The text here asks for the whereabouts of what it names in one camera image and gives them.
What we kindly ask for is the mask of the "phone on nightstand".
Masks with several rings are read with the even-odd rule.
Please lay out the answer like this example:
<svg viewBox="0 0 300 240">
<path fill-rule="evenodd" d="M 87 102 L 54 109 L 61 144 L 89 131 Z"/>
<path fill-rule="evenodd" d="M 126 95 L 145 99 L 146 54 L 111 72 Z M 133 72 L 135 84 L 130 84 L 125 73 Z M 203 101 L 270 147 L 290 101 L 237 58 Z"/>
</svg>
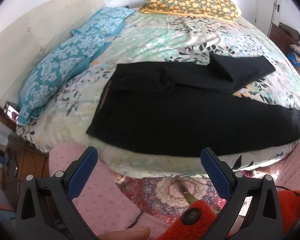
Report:
<svg viewBox="0 0 300 240">
<path fill-rule="evenodd" d="M 17 123 L 17 118 L 19 116 L 19 107 L 15 103 L 6 102 L 4 107 L 4 113 L 8 116 L 8 118 L 14 122 Z"/>
</svg>

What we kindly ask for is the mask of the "pink dotted pajama leg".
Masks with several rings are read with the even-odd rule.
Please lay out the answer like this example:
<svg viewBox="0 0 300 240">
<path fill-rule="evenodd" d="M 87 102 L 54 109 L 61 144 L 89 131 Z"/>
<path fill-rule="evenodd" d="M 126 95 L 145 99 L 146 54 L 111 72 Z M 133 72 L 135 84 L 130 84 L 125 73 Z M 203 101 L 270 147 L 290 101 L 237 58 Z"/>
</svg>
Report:
<svg viewBox="0 0 300 240">
<path fill-rule="evenodd" d="M 83 220 L 96 235 L 126 230 L 134 224 L 151 229 L 156 239 L 169 227 L 165 222 L 141 211 L 119 189 L 114 175 L 98 161 L 79 197 L 72 201 Z"/>
</svg>

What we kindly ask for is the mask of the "far blue floral pillow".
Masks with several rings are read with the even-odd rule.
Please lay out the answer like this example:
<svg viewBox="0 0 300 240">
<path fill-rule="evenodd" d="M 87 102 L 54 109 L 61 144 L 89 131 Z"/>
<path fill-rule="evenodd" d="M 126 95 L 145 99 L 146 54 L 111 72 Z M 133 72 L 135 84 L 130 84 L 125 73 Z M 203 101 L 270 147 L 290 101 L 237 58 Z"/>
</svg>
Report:
<svg viewBox="0 0 300 240">
<path fill-rule="evenodd" d="M 118 35 L 125 27 L 125 20 L 135 10 L 125 7 L 103 7 L 85 22 L 79 29 L 72 29 L 73 36 L 79 34 L 92 35 L 102 33 L 105 37 Z"/>
</svg>

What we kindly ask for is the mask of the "wooden nightstand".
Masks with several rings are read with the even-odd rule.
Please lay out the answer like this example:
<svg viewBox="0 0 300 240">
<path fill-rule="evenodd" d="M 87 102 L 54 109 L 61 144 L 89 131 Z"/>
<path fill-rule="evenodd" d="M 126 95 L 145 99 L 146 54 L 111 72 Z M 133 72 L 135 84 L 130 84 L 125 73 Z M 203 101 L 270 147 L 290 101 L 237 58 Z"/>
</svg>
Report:
<svg viewBox="0 0 300 240">
<path fill-rule="evenodd" d="M 12 209 L 16 210 L 23 180 L 49 176 L 49 155 L 40 152 L 15 134 L 8 136 L 2 172 L 2 189 Z"/>
</svg>

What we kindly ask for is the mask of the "black pants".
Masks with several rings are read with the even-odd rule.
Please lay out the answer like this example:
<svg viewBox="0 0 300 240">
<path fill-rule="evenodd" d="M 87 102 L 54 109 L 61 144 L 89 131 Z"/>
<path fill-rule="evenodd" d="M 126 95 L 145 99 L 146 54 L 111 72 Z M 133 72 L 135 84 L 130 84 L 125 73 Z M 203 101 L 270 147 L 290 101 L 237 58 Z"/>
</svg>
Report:
<svg viewBox="0 0 300 240">
<path fill-rule="evenodd" d="M 300 140 L 300 110 L 235 96 L 274 72 L 262 56 L 210 54 L 210 62 L 119 64 L 87 134 L 136 153 L 198 157 Z"/>
</svg>

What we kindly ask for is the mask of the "cream upholstered headboard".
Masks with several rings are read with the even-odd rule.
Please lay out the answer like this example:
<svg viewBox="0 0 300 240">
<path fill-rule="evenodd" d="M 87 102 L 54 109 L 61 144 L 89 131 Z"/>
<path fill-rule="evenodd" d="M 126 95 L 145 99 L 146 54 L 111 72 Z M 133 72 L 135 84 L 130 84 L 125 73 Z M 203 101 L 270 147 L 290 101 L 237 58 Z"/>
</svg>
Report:
<svg viewBox="0 0 300 240">
<path fill-rule="evenodd" d="M 0 33 L 0 108 L 17 103 L 33 68 L 102 7 L 104 0 L 50 0 L 5 28 Z"/>
</svg>

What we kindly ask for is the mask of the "near blue floral pillow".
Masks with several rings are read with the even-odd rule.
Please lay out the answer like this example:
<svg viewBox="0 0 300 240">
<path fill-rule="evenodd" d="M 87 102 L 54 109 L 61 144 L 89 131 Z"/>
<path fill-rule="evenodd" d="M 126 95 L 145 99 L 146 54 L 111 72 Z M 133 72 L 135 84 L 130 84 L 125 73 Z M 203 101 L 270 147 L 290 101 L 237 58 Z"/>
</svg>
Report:
<svg viewBox="0 0 300 240">
<path fill-rule="evenodd" d="M 84 60 L 93 56 L 103 45 L 105 37 L 97 31 L 78 34 L 66 40 L 34 67 L 20 91 L 17 124 L 25 126 L 38 119 L 48 100 L 66 81 L 70 73 Z"/>
</svg>

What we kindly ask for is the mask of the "blue floral pillow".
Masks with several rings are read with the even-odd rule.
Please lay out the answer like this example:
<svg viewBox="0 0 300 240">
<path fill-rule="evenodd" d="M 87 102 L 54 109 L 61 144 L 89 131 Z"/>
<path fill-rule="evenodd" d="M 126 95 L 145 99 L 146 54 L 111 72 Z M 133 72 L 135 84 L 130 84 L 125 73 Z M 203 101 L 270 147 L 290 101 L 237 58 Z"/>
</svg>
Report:
<svg viewBox="0 0 300 240">
<path fill-rule="evenodd" d="M 85 22 L 79 29 L 72 29 L 73 36 L 79 34 L 92 35 L 102 33 L 105 37 L 118 35 L 125 27 L 125 20 L 135 10 L 125 7 L 103 7 Z"/>
<path fill-rule="evenodd" d="M 66 81 L 70 73 L 84 60 L 93 56 L 103 45 L 105 37 L 97 31 L 78 34 L 66 40 L 34 67 L 20 91 L 17 124 L 25 126 L 38 119 L 48 100 Z"/>
</svg>

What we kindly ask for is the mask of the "orange fleece sleeve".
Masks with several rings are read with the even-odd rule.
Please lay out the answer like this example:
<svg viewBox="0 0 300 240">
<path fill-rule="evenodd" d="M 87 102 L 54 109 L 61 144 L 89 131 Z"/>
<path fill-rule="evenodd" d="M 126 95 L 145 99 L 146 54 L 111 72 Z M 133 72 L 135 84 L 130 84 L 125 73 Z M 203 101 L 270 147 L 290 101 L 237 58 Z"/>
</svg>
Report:
<svg viewBox="0 0 300 240">
<path fill-rule="evenodd" d="M 283 233 L 300 217 L 300 191 L 282 189 L 278 192 Z M 161 236 L 159 240 L 200 239 L 212 225 L 217 215 L 203 200 L 194 202 Z"/>
</svg>

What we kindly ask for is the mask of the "red patterned rug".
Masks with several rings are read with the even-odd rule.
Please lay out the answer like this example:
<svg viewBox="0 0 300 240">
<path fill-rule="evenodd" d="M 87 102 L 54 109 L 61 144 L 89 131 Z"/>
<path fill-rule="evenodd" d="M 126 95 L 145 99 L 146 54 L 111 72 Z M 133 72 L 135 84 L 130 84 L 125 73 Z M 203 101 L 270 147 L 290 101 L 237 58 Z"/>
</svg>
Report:
<svg viewBox="0 0 300 240">
<path fill-rule="evenodd" d="M 179 191 L 181 187 L 195 198 L 204 200 L 216 212 L 221 211 L 225 205 L 225 200 L 219 198 L 213 184 L 206 177 L 126 177 L 117 185 L 141 211 L 168 224 L 172 224 L 189 207 Z"/>
</svg>

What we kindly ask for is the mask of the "orange patterned folded blanket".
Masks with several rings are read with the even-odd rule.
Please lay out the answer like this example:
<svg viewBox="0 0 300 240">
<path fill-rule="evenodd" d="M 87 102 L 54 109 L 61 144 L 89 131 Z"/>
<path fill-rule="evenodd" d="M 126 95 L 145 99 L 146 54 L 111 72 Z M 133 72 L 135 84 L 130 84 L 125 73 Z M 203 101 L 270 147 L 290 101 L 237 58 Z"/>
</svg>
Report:
<svg viewBox="0 0 300 240">
<path fill-rule="evenodd" d="M 242 12 L 230 0 L 143 0 L 146 14 L 167 14 L 211 18 L 236 23 Z"/>
</svg>

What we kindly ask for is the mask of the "wooden side table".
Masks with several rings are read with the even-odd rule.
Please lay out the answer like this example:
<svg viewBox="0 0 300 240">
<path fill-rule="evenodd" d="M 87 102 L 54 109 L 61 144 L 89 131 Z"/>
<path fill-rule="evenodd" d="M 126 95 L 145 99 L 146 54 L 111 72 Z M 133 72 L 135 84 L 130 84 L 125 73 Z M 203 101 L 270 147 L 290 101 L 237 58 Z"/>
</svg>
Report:
<svg viewBox="0 0 300 240">
<path fill-rule="evenodd" d="M 289 46 L 291 44 L 295 44 L 300 47 L 300 44 L 297 40 L 295 40 L 282 28 L 280 28 L 279 26 L 273 23 L 271 24 L 269 38 L 277 45 L 277 47 L 284 53 L 285 56 L 288 53 Z M 300 75 L 300 67 L 294 67 L 294 68 Z"/>
</svg>

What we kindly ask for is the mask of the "stack of folded clothes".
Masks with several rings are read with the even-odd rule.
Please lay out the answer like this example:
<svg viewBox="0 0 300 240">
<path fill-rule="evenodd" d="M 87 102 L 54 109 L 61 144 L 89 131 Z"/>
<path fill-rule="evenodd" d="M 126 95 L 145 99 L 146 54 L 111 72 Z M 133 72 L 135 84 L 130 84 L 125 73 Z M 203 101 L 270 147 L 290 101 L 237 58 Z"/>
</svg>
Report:
<svg viewBox="0 0 300 240">
<path fill-rule="evenodd" d="M 300 67 L 300 47 L 291 44 L 289 46 L 288 53 L 286 54 L 287 59 L 292 63 L 294 67 Z"/>
</svg>

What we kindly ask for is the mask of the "floral bed sheet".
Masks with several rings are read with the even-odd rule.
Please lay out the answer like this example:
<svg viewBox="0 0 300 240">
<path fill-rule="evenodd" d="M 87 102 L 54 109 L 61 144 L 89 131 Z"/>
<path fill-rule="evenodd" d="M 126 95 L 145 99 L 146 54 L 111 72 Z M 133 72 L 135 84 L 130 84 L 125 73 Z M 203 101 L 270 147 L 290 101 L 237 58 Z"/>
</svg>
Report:
<svg viewBox="0 0 300 240">
<path fill-rule="evenodd" d="M 135 12 L 110 46 L 89 68 L 68 81 L 48 101 L 39 119 L 17 134 L 43 153 L 63 142 L 95 146 L 115 172 L 133 178 L 200 174 L 195 158 L 145 155 L 108 145 L 87 135 L 109 78 L 119 63 L 178 61 L 206 65 L 209 53 L 233 57 L 265 56 L 275 72 L 236 92 L 268 105 L 300 110 L 300 76 L 277 46 L 240 17 L 235 24 L 209 18 Z"/>
</svg>

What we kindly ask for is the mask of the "yellow-green plastic object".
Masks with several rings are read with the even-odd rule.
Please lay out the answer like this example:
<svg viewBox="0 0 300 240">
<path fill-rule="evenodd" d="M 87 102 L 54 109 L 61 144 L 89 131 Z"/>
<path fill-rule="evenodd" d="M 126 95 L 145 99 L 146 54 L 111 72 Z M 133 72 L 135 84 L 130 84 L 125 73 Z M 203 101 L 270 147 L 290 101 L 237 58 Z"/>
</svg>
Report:
<svg viewBox="0 0 300 240">
<path fill-rule="evenodd" d="M 196 196 L 195 194 L 192 194 L 185 186 L 178 187 L 178 191 L 189 205 L 192 205 L 193 203 L 199 200 L 203 201 L 206 204 L 205 200 L 202 200 L 200 197 Z"/>
</svg>

